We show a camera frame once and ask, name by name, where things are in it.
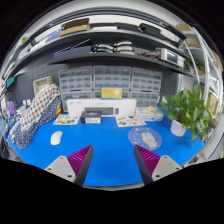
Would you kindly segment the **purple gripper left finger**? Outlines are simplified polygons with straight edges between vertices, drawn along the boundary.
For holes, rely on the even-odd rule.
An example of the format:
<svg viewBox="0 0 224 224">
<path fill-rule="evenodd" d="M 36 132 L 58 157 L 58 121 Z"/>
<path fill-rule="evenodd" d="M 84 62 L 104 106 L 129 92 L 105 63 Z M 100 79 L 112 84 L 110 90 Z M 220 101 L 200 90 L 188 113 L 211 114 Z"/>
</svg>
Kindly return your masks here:
<svg viewBox="0 0 224 224">
<path fill-rule="evenodd" d="M 59 156 L 45 170 L 68 180 L 76 185 L 84 184 L 91 160 L 93 157 L 93 146 L 86 146 L 77 152 L 66 156 Z"/>
</svg>

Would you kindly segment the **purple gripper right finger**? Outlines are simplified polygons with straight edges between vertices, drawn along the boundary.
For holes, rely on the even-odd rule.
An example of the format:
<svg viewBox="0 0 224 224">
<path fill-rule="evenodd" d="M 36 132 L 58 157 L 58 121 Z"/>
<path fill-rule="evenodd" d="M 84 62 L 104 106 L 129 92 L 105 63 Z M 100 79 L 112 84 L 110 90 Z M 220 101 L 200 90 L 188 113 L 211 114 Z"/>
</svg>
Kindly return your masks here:
<svg viewBox="0 0 224 224">
<path fill-rule="evenodd" d="M 134 146 L 134 156 L 145 185 L 182 169 L 168 155 L 158 156 L 139 145 Z"/>
</svg>

